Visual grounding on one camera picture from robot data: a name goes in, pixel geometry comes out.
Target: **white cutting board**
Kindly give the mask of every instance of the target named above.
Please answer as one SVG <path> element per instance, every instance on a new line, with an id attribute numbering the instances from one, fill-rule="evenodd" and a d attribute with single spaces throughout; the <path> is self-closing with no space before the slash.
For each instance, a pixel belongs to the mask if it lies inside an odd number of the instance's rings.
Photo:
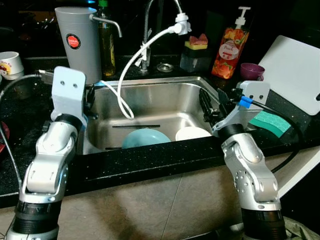
<path id="1" fill-rule="evenodd" d="M 279 35 L 259 65 L 274 92 L 309 115 L 320 112 L 319 48 Z"/>

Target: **purple cup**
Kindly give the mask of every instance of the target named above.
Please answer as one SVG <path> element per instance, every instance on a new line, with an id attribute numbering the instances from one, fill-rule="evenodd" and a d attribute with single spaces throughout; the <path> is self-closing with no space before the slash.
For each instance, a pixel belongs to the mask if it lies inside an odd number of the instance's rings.
<path id="1" fill-rule="evenodd" d="M 241 76 L 247 81 L 263 81 L 265 69 L 254 63 L 242 63 L 240 67 Z"/>

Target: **dish soap bottle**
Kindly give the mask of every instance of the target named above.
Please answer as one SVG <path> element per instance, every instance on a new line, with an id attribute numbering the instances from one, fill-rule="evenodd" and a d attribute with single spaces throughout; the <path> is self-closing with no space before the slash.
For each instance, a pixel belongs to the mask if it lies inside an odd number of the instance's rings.
<path id="1" fill-rule="evenodd" d="M 107 0 L 99 0 L 97 16 L 102 19 L 111 20 Z M 100 22 L 98 30 L 102 74 L 106 77 L 113 76 L 116 73 L 113 26 L 105 22 Z"/>
<path id="2" fill-rule="evenodd" d="M 223 79 L 229 79 L 234 74 L 249 36 L 249 31 L 242 26 L 246 23 L 245 12 L 251 7 L 240 6 L 239 9 L 242 10 L 242 14 L 236 19 L 235 27 L 227 27 L 225 30 L 211 72 Z"/>

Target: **green sponge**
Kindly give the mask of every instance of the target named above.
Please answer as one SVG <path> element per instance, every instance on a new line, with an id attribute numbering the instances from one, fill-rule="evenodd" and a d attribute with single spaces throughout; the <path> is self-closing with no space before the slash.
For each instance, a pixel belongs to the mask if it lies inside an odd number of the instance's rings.
<path id="1" fill-rule="evenodd" d="M 269 130 L 278 138 L 280 138 L 291 126 L 283 118 L 265 111 L 258 113 L 249 123 Z"/>

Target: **orange dish soap bottle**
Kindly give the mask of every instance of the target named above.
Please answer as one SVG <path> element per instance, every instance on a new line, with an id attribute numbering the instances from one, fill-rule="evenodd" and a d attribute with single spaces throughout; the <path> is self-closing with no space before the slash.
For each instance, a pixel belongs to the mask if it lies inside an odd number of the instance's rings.
<path id="1" fill-rule="evenodd" d="M 235 27 L 227 27 L 225 30 L 211 72 L 223 79 L 229 79 L 234 74 L 249 35 L 249 31 L 244 30 L 242 26 L 246 23 L 245 12 L 251 7 L 240 6 L 239 9 L 242 10 L 242 14 L 236 19 Z"/>

